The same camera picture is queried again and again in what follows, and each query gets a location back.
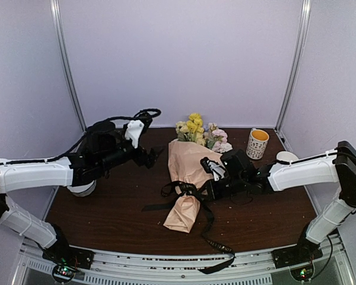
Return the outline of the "pink and green wrapping paper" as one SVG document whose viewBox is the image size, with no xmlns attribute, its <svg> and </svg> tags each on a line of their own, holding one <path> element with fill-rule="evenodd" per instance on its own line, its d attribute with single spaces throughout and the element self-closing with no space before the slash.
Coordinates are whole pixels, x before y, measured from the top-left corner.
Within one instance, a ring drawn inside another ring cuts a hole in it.
<svg viewBox="0 0 356 285">
<path fill-rule="evenodd" d="M 172 182 L 182 182 L 184 186 L 199 189 L 212 175 L 207 174 L 200 160 L 208 157 L 220 162 L 220 153 L 216 153 L 194 142 L 173 140 L 169 143 L 168 169 Z M 173 204 L 164 227 L 178 232 L 189 233 L 195 224 L 200 209 L 200 202 L 192 195 L 184 194 Z"/>
</svg>

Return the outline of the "black ribbon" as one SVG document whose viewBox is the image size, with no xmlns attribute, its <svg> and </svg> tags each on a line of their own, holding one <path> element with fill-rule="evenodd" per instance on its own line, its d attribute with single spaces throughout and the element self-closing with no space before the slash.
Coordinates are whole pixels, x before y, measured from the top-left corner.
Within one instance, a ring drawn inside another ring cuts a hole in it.
<svg viewBox="0 0 356 285">
<path fill-rule="evenodd" d="M 206 225 L 201 231 L 201 238 L 213 249 L 222 254 L 229 255 L 229 259 L 210 267 L 205 267 L 199 271 L 203 274 L 217 273 L 225 268 L 230 267 L 235 258 L 234 250 L 208 237 L 208 233 L 214 224 L 215 217 L 206 202 L 210 200 L 210 190 L 202 186 L 197 188 L 192 183 L 183 181 L 173 181 L 161 188 L 160 195 L 168 197 L 171 194 L 176 194 L 176 198 L 165 204 L 146 205 L 142 208 L 142 212 L 169 210 L 169 213 L 163 223 L 163 226 L 169 230 L 177 232 L 190 233 L 199 211 L 203 210 L 206 218 Z"/>
</svg>

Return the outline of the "pale yellow fake flower stem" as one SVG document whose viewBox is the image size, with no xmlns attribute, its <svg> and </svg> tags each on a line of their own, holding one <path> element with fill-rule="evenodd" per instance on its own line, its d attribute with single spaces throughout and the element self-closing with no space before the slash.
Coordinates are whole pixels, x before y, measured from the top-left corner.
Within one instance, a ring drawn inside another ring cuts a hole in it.
<svg viewBox="0 0 356 285">
<path fill-rule="evenodd" d="M 179 121 L 176 123 L 176 134 L 179 141 L 192 141 L 192 133 L 186 122 Z"/>
</svg>

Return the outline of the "pink fake flower stem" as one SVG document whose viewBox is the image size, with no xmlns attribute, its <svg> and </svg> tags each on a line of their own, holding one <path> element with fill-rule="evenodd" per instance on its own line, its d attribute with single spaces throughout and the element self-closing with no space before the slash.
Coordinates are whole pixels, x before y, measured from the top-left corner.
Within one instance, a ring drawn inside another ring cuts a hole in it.
<svg viewBox="0 0 356 285">
<path fill-rule="evenodd" d="M 233 146 L 228 142 L 227 133 L 215 123 L 208 124 L 204 139 L 205 147 L 216 153 L 225 153 L 233 149 Z"/>
</svg>

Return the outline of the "bright yellow fake flower stem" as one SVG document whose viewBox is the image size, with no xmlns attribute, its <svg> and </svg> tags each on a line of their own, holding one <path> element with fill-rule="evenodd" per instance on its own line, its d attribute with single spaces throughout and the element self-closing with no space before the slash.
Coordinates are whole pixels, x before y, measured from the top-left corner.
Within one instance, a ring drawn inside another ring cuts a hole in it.
<svg viewBox="0 0 356 285">
<path fill-rule="evenodd" d="M 205 145 L 202 116 L 199 113 L 191 113 L 186 125 L 189 129 L 190 141 Z"/>
</svg>

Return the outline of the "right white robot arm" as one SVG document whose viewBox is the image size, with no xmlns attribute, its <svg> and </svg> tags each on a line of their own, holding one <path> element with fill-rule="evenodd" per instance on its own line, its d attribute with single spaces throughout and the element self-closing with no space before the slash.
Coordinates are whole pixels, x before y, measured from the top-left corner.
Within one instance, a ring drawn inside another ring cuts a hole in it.
<svg viewBox="0 0 356 285">
<path fill-rule="evenodd" d="M 260 168 L 254 167 L 242 150 L 224 153 L 219 163 L 204 157 L 200 164 L 213 176 L 202 186 L 212 200 L 243 191 L 261 195 L 303 185 L 338 183 L 334 200 L 304 228 L 293 247 L 292 256 L 298 262 L 312 256 L 315 246 L 356 210 L 356 149 L 348 141 L 317 156 L 275 160 Z"/>
</svg>

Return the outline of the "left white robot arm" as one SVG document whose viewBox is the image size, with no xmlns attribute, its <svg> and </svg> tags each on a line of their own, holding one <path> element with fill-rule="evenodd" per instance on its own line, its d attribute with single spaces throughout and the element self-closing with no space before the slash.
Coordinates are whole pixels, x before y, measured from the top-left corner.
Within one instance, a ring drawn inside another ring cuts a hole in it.
<svg viewBox="0 0 356 285">
<path fill-rule="evenodd" d="M 18 206 L 7 193 L 26 188 L 64 186 L 76 196 L 92 193 L 97 179 L 118 165 L 133 160 L 138 166 L 153 167 L 160 150 L 147 151 L 139 139 L 152 123 L 146 112 L 128 117 L 117 129 L 112 118 L 96 122 L 67 152 L 52 158 L 33 160 L 0 159 L 0 224 L 49 249 L 61 264 L 69 263 L 74 252 L 59 230 Z"/>
</svg>

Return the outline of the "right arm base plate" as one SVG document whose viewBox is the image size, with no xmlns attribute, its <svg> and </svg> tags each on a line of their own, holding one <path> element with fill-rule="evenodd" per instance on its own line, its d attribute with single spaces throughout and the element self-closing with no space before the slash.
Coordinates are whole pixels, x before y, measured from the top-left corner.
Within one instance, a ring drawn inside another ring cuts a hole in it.
<svg viewBox="0 0 356 285">
<path fill-rule="evenodd" d="M 323 256 L 320 249 L 306 249 L 297 246 L 276 249 L 272 251 L 275 268 L 292 267 L 294 265 L 310 262 Z"/>
</svg>

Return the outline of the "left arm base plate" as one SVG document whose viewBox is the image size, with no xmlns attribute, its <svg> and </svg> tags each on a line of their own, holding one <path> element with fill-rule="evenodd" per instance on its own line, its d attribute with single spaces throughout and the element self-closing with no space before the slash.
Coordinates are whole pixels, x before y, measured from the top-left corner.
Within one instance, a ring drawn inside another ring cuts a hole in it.
<svg viewBox="0 0 356 285">
<path fill-rule="evenodd" d="M 94 252 L 86 249 L 70 247 L 66 252 L 54 253 L 50 249 L 42 249 L 42 258 L 52 261 L 57 265 L 65 265 L 73 269 L 91 268 Z"/>
</svg>

